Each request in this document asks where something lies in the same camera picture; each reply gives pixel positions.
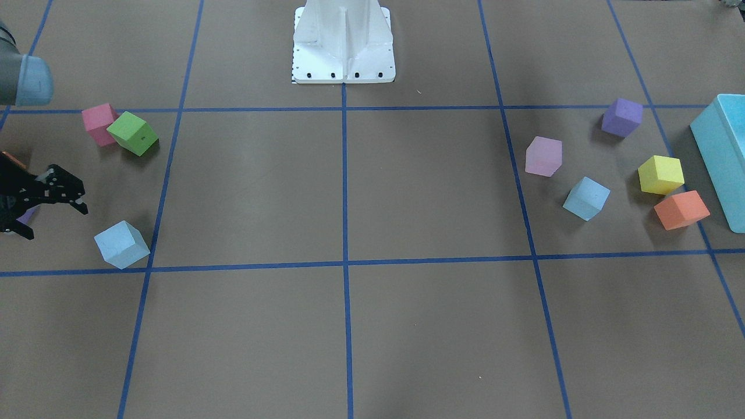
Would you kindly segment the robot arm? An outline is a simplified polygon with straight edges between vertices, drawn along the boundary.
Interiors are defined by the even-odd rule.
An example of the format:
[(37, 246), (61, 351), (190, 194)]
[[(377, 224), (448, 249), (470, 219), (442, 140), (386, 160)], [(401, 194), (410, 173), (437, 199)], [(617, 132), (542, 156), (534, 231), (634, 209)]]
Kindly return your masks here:
[[(54, 84), (48, 64), (39, 56), (24, 55), (5, 23), (1, 24), (1, 99), (2, 106), (40, 106), (51, 101)], [(69, 204), (86, 215), (83, 201), (86, 191), (79, 177), (56, 164), (35, 175), (16, 157), (1, 156), (1, 228), (34, 239), (34, 230), (21, 217), (42, 204)]]

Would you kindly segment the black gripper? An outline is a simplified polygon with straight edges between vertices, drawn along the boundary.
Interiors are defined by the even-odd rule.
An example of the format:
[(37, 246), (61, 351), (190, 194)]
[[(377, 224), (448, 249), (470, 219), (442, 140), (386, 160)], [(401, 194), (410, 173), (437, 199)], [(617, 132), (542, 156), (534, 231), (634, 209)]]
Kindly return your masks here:
[(1, 156), (1, 231), (15, 233), (27, 240), (34, 239), (34, 231), (17, 219), (31, 207), (43, 204), (69, 204), (77, 212), (87, 215), (88, 206), (83, 181), (59, 165), (48, 165), (47, 170), (34, 175), (14, 157)]

